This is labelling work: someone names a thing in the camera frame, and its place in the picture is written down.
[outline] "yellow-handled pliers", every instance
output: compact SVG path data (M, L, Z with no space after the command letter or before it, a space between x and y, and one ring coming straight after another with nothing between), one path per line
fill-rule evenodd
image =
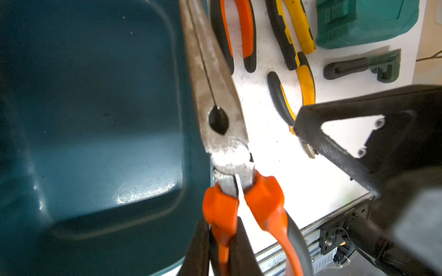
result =
M316 50L316 45L310 31L309 21L307 20L302 0L284 0L284 3L292 18L302 52L306 55L313 53ZM300 66L300 61L284 17L282 0L266 0L266 6L273 33L279 43L287 68L295 70Z
M296 73L298 75L299 84L301 86L302 93L302 105L308 106L315 104L316 101L316 93L315 93L315 82L313 80L312 70L310 69L310 65L305 57L304 53L299 52L299 66L296 68ZM290 104L287 100L286 93L284 92L284 88L282 87L281 81L278 78L278 75L271 71L267 74L267 84L269 85L270 95L272 96L273 104L278 111L279 115L286 121L286 123L290 127L290 132L296 135L293 127L295 125L296 115L290 107ZM301 140L302 147L304 148L307 155L314 159L317 152Z

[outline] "green tool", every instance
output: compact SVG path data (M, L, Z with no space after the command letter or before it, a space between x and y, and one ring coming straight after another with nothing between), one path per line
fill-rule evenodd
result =
M326 79L337 79L348 74L371 69L372 73L377 74L378 81L392 83L399 77L399 67L400 49L397 49L379 56L330 63L324 68L324 77Z

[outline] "black cable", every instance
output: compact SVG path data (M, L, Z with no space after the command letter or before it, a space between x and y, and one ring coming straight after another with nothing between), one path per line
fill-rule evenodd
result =
M342 230L342 231L344 231L345 234L347 235L348 242L350 242L350 243L354 246L354 248L356 249L356 251L357 251L359 254L361 254L362 257L364 257L368 262L370 262L370 263L371 263L374 267L376 267L377 269L380 269L380 270L382 270L383 272L388 273L388 274L391 274L391 275L403 275L403 276L408 276L408 274L406 274L405 272L400 271L400 270L398 270L398 269L396 269L396 268L389 267L388 265L385 265L385 264L383 264L383 263L376 264L375 261L373 261L373 259L372 259L370 256L368 256L367 254L365 254L364 251L362 251L361 249L359 249L359 248L355 245L355 243L352 242L352 240L351 240L351 238L350 238L350 235L348 234L347 230L345 230L345 229L342 228L342 227L336 227L336 228L333 228L333 230L331 231L331 233L332 233L332 234L331 234L331 235L332 235L332 243L335 243L335 242L336 242L336 230Z
M347 251L347 254L345 254L344 257L338 261L338 264L343 265L347 260L350 259L351 255L354 253L355 250L356 248L354 245L350 246L350 248Z
M438 58L442 58L442 57L438 57L438 54L442 53L442 50L440 50L439 52L435 53L434 55L432 55L431 57L424 57L424 58L419 58L416 60L416 62L418 61L423 61L423 60L432 60L432 59L438 59Z
M376 197L373 196L370 200L370 204L368 205L368 210L367 210L367 219L370 219L370 215L371 215L371 206L373 205L373 201Z

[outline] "screw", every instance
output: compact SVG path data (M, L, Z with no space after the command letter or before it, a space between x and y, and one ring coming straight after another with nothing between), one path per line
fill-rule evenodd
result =
M376 129L380 129L384 125L385 125L385 119L384 118L377 119L376 122L374 123L374 126L376 127Z
M358 150L358 156L359 156L359 158L364 157L366 154L367 154L367 150L366 150L364 147L362 147L362 148L360 148L360 149Z

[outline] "orange-handled pliers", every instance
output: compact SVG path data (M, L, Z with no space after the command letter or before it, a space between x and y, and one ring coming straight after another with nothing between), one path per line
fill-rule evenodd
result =
M238 223L238 185L256 221L287 254L296 276L312 275L307 245L284 210L276 179L255 170L238 95L200 0L179 0L187 64L202 143L214 166L203 214L218 242L222 275L229 275L229 247Z
M256 25L253 7L250 0L235 0L235 3L240 16L244 67L247 72L253 73L256 69ZM233 74L233 51L225 17L224 0L210 0L210 20L230 73Z

